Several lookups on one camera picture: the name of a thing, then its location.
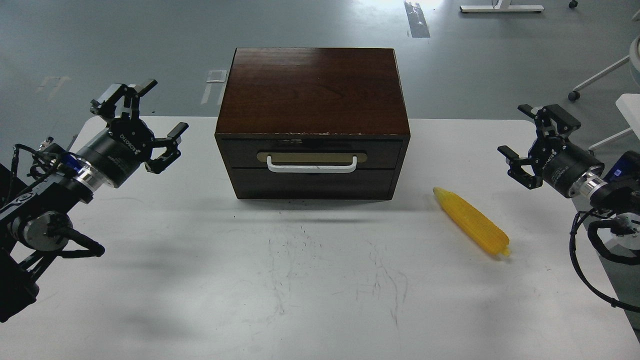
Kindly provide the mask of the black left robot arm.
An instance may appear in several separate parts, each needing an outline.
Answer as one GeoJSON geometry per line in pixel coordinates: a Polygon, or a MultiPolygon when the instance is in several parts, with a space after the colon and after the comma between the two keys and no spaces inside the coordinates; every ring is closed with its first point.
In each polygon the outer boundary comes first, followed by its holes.
{"type": "Polygon", "coordinates": [[[37,300],[37,281],[54,260],[105,253],[102,244],[73,227],[68,213],[75,205],[89,203],[103,185],[117,189],[140,166],[159,174],[181,156],[187,123],[156,137],[140,117],[140,100],[156,85],[154,79],[114,83],[92,100],[90,112],[106,126],[77,152],[52,137],[37,149],[14,145],[11,166],[1,167],[2,322],[37,300]]]}

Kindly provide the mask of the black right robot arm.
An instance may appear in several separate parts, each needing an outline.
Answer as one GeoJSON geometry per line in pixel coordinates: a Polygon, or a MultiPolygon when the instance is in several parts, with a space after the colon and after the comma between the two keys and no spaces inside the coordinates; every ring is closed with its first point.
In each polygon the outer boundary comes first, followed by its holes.
{"type": "Polygon", "coordinates": [[[558,104],[537,108],[521,104],[518,110],[534,121],[535,141],[525,157],[509,146],[498,147],[509,166],[507,175],[526,189],[537,189],[547,183],[567,199],[582,196],[587,200],[590,209],[576,212],[569,233],[569,257],[574,271],[590,291],[613,308],[638,313],[637,305],[610,297],[587,280],[576,255],[576,235],[579,227],[591,218],[586,230],[594,250],[615,264],[638,266],[638,255],[610,251],[599,230],[607,229],[622,237],[639,234],[639,154],[624,153],[604,175],[603,162],[570,141],[569,136],[581,127],[576,117],[558,104]]]}

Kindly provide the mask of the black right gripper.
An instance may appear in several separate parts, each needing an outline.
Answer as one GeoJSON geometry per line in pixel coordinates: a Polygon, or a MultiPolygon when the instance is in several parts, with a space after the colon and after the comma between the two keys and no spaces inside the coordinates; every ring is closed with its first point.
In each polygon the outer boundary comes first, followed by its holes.
{"type": "Polygon", "coordinates": [[[536,141],[530,149],[530,157],[519,157],[507,145],[497,148],[509,166],[509,177],[529,190],[541,187],[544,180],[570,199],[578,195],[576,182],[584,173],[602,174],[604,163],[568,140],[582,123],[567,110],[558,104],[542,107],[521,104],[518,110],[534,121],[536,141]],[[523,166],[531,166],[535,175],[526,172],[523,166]]]}

